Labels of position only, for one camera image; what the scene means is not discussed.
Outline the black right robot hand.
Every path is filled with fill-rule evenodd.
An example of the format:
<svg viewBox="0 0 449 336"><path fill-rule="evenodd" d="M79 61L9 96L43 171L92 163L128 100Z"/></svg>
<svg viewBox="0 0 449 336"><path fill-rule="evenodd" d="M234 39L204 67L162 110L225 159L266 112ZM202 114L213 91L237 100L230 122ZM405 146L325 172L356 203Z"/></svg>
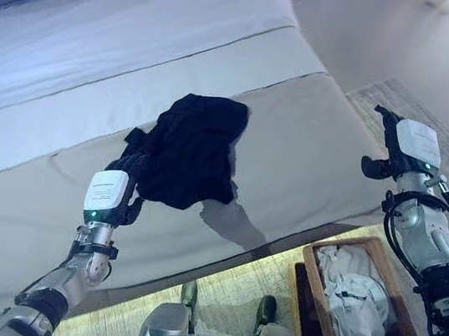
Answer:
<svg viewBox="0 0 449 336"><path fill-rule="evenodd" d="M389 176L395 181L405 173L419 173L430 178L437 176L441 167L441 153L436 132L417 120L402 118L381 105L375 112L382 117L384 142L389 157L371 159L362 156L361 170L370 179L382 180Z"/></svg>

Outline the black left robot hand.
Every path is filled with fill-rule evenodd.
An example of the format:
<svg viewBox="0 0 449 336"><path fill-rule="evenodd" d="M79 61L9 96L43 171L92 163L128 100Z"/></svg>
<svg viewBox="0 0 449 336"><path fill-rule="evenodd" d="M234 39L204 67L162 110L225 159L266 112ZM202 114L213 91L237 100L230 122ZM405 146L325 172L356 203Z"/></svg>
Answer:
<svg viewBox="0 0 449 336"><path fill-rule="evenodd" d="M104 223L112 227L133 224L143 199L135 196L136 182L125 171L96 172L84 198L84 223Z"/></svg>

